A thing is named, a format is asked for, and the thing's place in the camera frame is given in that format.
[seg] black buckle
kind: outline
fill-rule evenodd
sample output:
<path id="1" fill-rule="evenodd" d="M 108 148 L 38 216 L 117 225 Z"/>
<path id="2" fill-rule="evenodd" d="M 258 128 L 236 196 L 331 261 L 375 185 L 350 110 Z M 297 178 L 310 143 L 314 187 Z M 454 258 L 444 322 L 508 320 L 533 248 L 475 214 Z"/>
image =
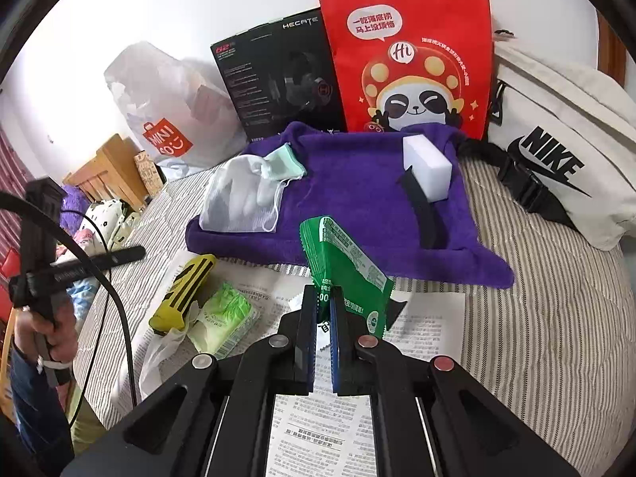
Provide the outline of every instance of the black buckle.
<path id="1" fill-rule="evenodd" d="M 506 153 L 504 164 L 499 168 L 497 178 L 510 190 L 528 213 L 535 213 L 548 194 L 548 188 L 522 162 Z"/>

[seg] denim sleeve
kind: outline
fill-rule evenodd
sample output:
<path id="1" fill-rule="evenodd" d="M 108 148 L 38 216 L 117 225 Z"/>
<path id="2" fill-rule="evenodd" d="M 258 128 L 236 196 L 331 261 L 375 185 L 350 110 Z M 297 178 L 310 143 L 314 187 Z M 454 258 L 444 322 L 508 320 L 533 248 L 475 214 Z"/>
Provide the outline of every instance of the denim sleeve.
<path id="1" fill-rule="evenodd" d="M 12 347 L 11 390 L 22 443 L 45 475 L 57 477 L 74 457 L 68 421 L 46 375 Z"/>

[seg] cartoon panda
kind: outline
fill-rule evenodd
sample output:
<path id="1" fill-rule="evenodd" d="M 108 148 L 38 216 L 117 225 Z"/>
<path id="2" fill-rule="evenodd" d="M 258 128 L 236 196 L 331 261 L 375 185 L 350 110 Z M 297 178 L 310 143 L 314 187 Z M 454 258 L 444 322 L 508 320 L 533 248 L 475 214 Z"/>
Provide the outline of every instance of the cartoon panda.
<path id="1" fill-rule="evenodd" d="M 463 77 L 456 60 L 441 49 L 393 43 L 384 58 L 365 66 L 362 86 L 371 117 L 365 130 L 399 131 L 431 122 L 462 125 Z"/>

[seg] green snack package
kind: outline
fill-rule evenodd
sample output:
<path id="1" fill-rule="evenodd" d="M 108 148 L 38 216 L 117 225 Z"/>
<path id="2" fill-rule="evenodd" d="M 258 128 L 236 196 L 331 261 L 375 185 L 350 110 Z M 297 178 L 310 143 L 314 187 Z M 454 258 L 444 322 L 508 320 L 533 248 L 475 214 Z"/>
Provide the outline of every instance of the green snack package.
<path id="1" fill-rule="evenodd" d="M 199 353 L 227 357 L 258 319 L 259 311 L 228 283 L 206 301 L 188 337 Z"/>
<path id="2" fill-rule="evenodd" d="M 382 339 L 393 281 L 331 217 L 304 221 L 300 224 L 300 240 L 314 285 L 320 289 L 318 322 L 328 320 L 332 287 L 339 286 L 349 311 L 364 317 L 369 333 Z"/>

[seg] wire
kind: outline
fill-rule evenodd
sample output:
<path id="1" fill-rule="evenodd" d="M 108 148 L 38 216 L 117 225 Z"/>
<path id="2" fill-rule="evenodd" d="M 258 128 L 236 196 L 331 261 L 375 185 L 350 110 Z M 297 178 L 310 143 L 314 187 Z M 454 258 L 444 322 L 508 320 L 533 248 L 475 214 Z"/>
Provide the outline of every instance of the wire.
<path id="1" fill-rule="evenodd" d="M 111 296 L 117 307 L 119 313 L 120 322 L 122 323 L 123 341 L 126 348 L 126 361 L 128 362 L 128 379 L 130 381 L 130 398 L 132 400 L 133 407 L 137 406 L 137 392 L 135 390 L 134 369 L 132 364 L 132 344 L 130 342 L 130 329 L 128 328 L 128 320 L 126 319 L 126 312 L 123 308 L 123 303 L 117 291 L 114 289 L 110 281 L 106 279 L 106 276 L 97 268 L 97 266 L 91 261 L 88 255 L 82 250 L 82 248 L 75 243 L 75 241 L 63 230 L 58 224 L 55 224 L 47 215 L 42 213 L 37 207 L 31 203 L 26 202 L 19 197 L 0 191 L 0 209 L 10 211 L 19 215 L 23 220 L 31 221 L 42 228 L 45 232 L 51 235 L 55 240 L 65 245 L 69 251 L 71 251 L 77 259 L 84 264 L 90 273 L 97 278 L 106 289 L 106 292 Z"/>
<path id="2" fill-rule="evenodd" d="M 99 229 L 99 227 L 97 226 L 96 223 L 93 222 L 93 219 L 91 219 L 90 217 L 87 217 L 86 215 L 84 215 L 83 213 L 80 213 L 79 211 L 75 211 L 75 210 L 61 210 L 60 214 L 62 213 L 75 213 L 75 215 L 79 215 L 80 217 L 84 217 L 91 226 L 93 226 L 97 232 L 97 234 L 99 235 L 100 240 L 102 241 L 102 244 L 104 245 L 104 250 L 108 253 L 108 246 L 106 245 L 106 240 L 104 240 L 104 235 L 102 235 L 101 230 Z M 108 281 L 110 281 L 110 283 L 112 283 L 112 271 L 109 269 L 108 270 Z M 95 347 L 93 348 L 93 355 L 90 358 L 90 363 L 88 364 L 88 370 L 86 372 L 86 378 L 84 379 L 84 386 L 82 386 L 81 388 L 81 393 L 79 395 L 79 401 L 77 406 L 75 407 L 75 412 L 73 413 L 73 416 L 71 418 L 71 421 L 69 422 L 69 428 L 71 428 L 73 426 L 73 424 L 75 423 L 75 420 L 78 417 L 78 414 L 80 413 L 80 406 L 81 403 L 84 401 L 84 394 L 86 393 L 86 389 L 88 387 L 88 381 L 90 379 L 90 374 L 93 371 L 93 364 L 95 363 L 95 358 L 97 357 L 97 348 L 99 347 L 99 341 L 102 338 L 102 332 L 104 331 L 104 322 L 106 322 L 106 311 L 108 310 L 108 301 L 110 299 L 110 294 L 106 295 L 106 303 L 104 303 L 104 312 L 102 313 L 102 320 L 99 324 L 99 330 L 97 331 L 97 338 L 95 339 Z"/>

